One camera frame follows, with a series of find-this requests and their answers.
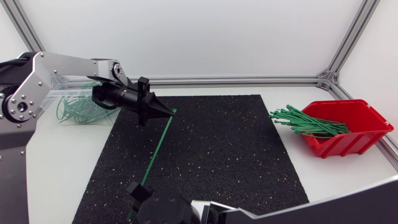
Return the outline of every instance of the speckled mat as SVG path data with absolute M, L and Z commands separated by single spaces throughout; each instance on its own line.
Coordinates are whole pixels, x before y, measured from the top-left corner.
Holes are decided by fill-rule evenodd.
M 145 186 L 259 215 L 308 203 L 259 95 L 160 99 L 178 111 Z M 125 189 L 141 182 L 167 121 L 141 127 L 136 114 L 119 114 L 74 223 L 127 222 L 133 199 Z

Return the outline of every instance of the black plastic part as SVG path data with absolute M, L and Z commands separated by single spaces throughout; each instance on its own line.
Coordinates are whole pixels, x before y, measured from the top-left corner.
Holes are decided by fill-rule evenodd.
M 32 73 L 33 57 L 37 52 L 23 53 L 18 59 L 4 62 L 0 66 L 0 84 L 20 85 Z
M 152 194 L 147 191 L 141 184 L 133 181 L 126 189 L 129 194 L 135 198 L 139 203 L 144 202 L 147 200 Z
M 100 86 L 93 87 L 92 100 L 108 110 L 121 107 L 138 113 L 140 125 L 145 125 L 146 121 L 151 118 L 174 116 L 174 112 L 149 90 L 149 80 L 144 77 L 140 77 L 134 84 L 129 81 L 128 87 L 122 86 L 118 82 L 104 82 Z
M 140 224 L 200 224 L 190 203 L 173 190 L 156 192 L 141 204 Z
M 219 224 L 397 223 L 398 180 L 356 194 L 267 217 L 239 210 L 220 213 Z

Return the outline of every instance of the white backdrop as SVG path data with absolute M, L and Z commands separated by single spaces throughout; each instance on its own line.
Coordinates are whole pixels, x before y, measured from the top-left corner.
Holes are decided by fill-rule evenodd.
M 317 75 L 362 0 L 21 0 L 49 52 L 131 77 Z
M 382 0 L 341 70 L 341 85 L 398 129 L 398 1 Z M 398 141 L 398 131 L 392 133 Z
M 0 62 L 17 58 L 21 53 L 28 51 L 2 5 L 0 5 L 0 34 Z

